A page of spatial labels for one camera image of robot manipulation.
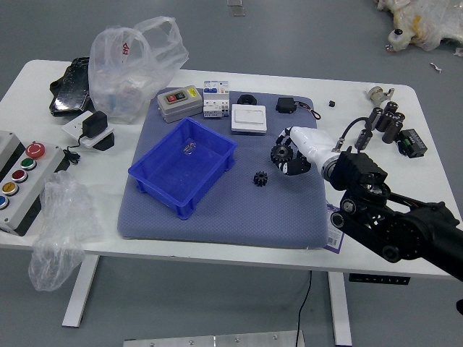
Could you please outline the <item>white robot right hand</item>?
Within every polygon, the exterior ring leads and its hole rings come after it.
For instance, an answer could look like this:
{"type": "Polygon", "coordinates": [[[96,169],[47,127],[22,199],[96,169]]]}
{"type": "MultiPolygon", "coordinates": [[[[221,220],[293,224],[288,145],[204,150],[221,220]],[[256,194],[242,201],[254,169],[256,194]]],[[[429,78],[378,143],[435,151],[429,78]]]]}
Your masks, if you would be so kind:
{"type": "Polygon", "coordinates": [[[270,157],[287,176],[307,173],[315,166],[319,174],[328,181],[339,157],[334,152],[334,147],[334,141],[323,130],[288,127],[277,138],[270,157]]]}

